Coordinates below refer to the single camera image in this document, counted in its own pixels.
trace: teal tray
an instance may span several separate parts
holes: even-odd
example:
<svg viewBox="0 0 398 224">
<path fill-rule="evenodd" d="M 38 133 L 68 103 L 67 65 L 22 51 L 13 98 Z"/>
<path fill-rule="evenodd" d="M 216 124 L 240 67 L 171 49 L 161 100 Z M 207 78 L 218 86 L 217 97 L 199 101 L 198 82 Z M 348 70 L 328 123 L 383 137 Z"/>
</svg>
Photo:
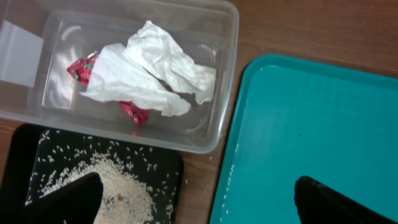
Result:
<svg viewBox="0 0 398 224">
<path fill-rule="evenodd" d="M 250 63 L 210 223 L 300 223 L 302 175 L 398 221 L 398 80 L 278 55 Z"/>
</svg>

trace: wrapped candy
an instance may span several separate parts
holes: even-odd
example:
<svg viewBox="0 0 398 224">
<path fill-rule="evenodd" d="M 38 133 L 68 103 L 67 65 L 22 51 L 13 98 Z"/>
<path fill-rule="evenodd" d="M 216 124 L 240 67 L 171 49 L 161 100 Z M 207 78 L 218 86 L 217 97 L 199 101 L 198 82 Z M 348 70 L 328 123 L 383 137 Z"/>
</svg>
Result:
<svg viewBox="0 0 398 224">
<path fill-rule="evenodd" d="M 90 81 L 91 71 L 99 52 L 94 52 L 87 59 L 80 58 L 67 68 L 67 72 L 83 85 Z M 142 126 L 148 119 L 148 112 L 138 108 L 132 102 L 119 102 L 119 106 L 129 115 L 137 126 Z"/>
</svg>

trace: brown wood surface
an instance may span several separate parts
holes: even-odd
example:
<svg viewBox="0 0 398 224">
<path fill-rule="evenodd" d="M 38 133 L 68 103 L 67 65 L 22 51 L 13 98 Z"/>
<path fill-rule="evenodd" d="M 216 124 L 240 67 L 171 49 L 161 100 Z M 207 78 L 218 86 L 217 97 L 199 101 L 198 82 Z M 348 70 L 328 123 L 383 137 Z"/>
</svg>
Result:
<svg viewBox="0 0 398 224">
<path fill-rule="evenodd" d="M 240 14 L 238 56 L 220 145 L 210 154 L 183 153 L 177 223 L 208 223 L 228 130 L 245 66 L 283 54 L 398 77 L 397 0 L 231 0 Z M 19 122 L 0 119 L 0 179 Z"/>
</svg>

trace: clear plastic bin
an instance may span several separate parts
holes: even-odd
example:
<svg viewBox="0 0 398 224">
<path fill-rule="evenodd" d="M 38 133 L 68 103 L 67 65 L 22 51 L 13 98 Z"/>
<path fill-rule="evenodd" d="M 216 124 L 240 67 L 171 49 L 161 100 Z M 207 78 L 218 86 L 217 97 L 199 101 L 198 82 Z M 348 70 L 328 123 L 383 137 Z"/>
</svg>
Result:
<svg viewBox="0 0 398 224">
<path fill-rule="evenodd" d="M 238 40 L 239 15 L 231 3 L 12 0 L 0 4 L 0 19 L 0 116 L 181 151 L 206 153 L 217 146 Z M 81 96 L 85 86 L 66 69 L 105 45 L 126 45 L 146 20 L 169 31 L 196 63 L 216 68 L 216 88 L 212 102 L 197 105 L 193 95 L 181 95 L 192 105 L 187 114 L 169 118 L 150 110 L 137 128 L 117 102 Z M 32 34 L 39 41 L 30 40 Z"/>
</svg>

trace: candy wrapper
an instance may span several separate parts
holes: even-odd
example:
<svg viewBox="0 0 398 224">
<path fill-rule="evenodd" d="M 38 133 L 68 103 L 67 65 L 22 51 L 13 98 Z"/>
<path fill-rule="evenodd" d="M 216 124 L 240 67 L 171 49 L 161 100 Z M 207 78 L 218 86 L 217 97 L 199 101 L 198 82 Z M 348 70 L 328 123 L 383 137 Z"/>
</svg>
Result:
<svg viewBox="0 0 398 224">
<path fill-rule="evenodd" d="M 68 73 L 81 84 L 87 85 L 90 81 L 90 75 L 95 60 L 99 54 L 99 52 L 94 52 L 90 54 L 87 59 L 81 58 L 77 60 L 67 68 Z M 120 101 L 119 106 L 129 115 L 137 126 L 143 125 L 148 119 L 148 112 L 138 108 L 138 106 L 132 102 Z"/>
</svg>

